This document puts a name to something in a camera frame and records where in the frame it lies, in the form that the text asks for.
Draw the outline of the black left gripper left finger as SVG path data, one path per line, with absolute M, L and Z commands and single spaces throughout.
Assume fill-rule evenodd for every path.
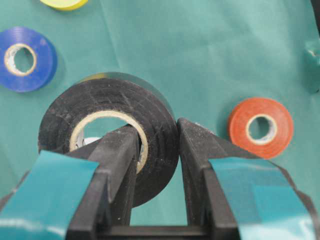
M 41 151 L 0 201 L 3 240 L 95 240 L 130 223 L 140 144 L 125 125 L 67 154 Z

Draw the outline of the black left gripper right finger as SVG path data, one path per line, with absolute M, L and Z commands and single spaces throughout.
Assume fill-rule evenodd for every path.
M 317 240 L 311 198 L 282 167 L 185 118 L 177 121 L 189 225 L 212 240 Z

